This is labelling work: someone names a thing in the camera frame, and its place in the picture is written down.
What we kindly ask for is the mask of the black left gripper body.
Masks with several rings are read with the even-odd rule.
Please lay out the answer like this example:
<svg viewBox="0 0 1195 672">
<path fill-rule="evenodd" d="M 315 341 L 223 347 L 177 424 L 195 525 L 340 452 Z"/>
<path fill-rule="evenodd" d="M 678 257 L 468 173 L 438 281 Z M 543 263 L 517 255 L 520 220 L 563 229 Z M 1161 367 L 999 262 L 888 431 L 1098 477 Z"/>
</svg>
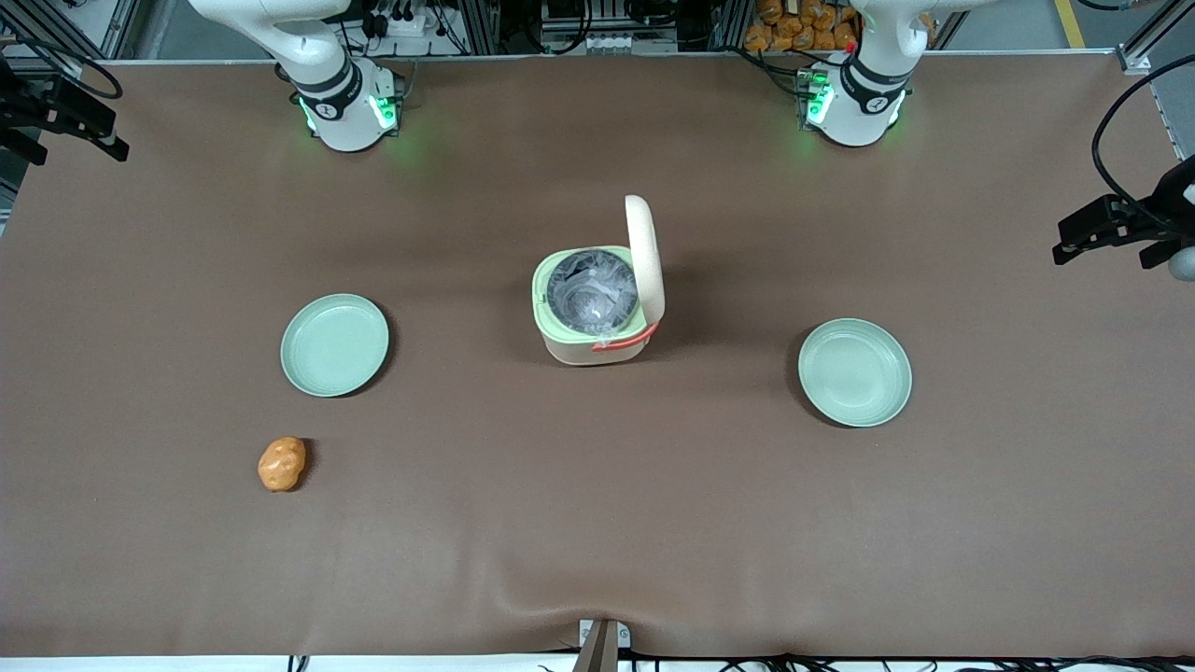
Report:
<svg viewBox="0 0 1195 672">
<path fill-rule="evenodd" d="M 1162 175 L 1153 191 L 1136 203 L 1107 194 L 1084 204 L 1058 224 L 1059 248 L 1122 246 L 1156 242 L 1181 248 L 1191 243 L 1191 188 L 1194 161 L 1184 159 Z"/>
</svg>

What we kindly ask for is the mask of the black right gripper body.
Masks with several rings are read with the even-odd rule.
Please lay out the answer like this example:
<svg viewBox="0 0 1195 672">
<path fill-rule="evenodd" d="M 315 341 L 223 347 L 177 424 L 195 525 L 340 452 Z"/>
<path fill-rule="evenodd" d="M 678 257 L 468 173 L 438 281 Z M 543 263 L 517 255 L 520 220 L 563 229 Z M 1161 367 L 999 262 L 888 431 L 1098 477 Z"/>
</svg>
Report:
<svg viewBox="0 0 1195 672">
<path fill-rule="evenodd" d="M 116 142 L 116 115 L 94 94 L 60 77 L 30 77 L 1 65 L 1 132 L 10 142 L 22 129 L 69 133 L 94 142 Z"/>
</svg>

